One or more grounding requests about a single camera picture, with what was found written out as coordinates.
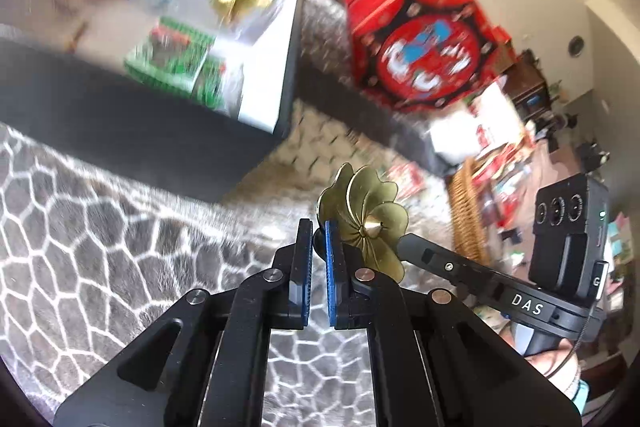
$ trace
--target black handle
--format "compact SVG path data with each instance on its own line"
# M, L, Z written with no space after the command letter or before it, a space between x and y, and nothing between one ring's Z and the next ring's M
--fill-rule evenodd
M555 335L550 335L544 331L534 330L533 336L529 341L529 346L527 346L523 356L530 357L531 355L537 355L538 353L558 349L560 340L561 338L556 337Z
M268 292L285 283L288 277L270 282L257 273L238 286L209 380L215 393L203 403L202 425L260 425L271 334L265 307Z

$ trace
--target red bag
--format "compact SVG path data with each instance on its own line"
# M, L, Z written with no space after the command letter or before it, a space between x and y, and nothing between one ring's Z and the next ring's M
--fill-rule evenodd
M444 107L497 73L494 28L475 0L346 0L356 81L398 110Z

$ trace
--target red octagonal box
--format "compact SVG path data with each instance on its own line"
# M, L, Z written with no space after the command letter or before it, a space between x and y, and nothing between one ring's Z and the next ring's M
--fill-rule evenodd
M380 102L444 107L499 74L498 40L475 0L346 0L353 73Z

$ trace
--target camera module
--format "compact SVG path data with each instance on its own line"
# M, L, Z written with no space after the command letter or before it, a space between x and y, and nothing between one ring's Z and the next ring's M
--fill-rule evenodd
M542 225L546 219L546 203L540 203L536 209L536 223Z
M549 217L549 222L553 227L562 223L562 218L564 217L564 198L554 198L551 201L551 216Z
M576 221L582 215L582 197L579 194L574 194L569 204L569 212L567 216L569 221Z

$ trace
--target gold ornament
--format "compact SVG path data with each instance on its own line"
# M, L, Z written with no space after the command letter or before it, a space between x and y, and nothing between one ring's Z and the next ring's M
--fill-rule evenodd
M406 232L409 215L394 203L397 195L398 185L380 181L373 167L364 166L354 174L351 164L345 163L334 184L320 194L316 214L322 229L329 219L338 222L341 240L362 250L367 267L400 282L404 267L396 245Z

